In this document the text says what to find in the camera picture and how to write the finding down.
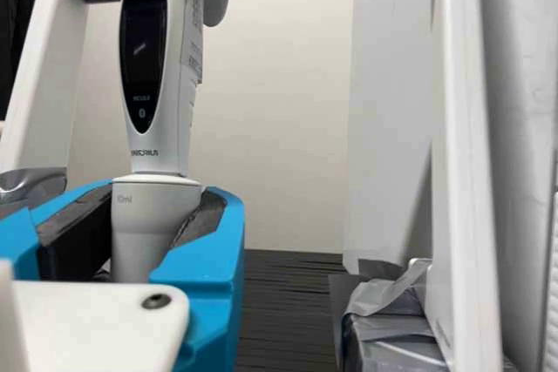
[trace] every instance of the white panel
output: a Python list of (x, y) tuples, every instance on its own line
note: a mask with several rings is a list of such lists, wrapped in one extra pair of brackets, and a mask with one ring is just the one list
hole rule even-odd
[[(15, 281), (30, 370), (170, 372), (189, 319), (188, 298), (164, 285)], [(154, 294), (171, 301), (145, 309)]]
[(544, 346), (558, 2), (482, 4), (504, 351), (519, 370), (536, 371)]
[(433, 260), (425, 313), (453, 372), (502, 370), (480, 0), (434, 0)]
[(430, 256), (431, 0), (354, 0), (344, 265)]
[(86, 22), (82, 0), (35, 0), (0, 140), (0, 172), (67, 166)]
[(22, 324), (7, 260), (0, 260), (0, 365), (3, 372), (28, 372)]

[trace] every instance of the white vertical post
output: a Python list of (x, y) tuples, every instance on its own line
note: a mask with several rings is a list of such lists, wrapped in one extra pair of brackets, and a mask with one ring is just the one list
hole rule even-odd
[(482, 0), (504, 353), (543, 370), (558, 0)]
[(434, 0), (432, 265), (425, 313), (451, 371), (502, 370), (480, 0)]
[(35, 0), (0, 139), (0, 172), (66, 167), (87, 9), (83, 0)]

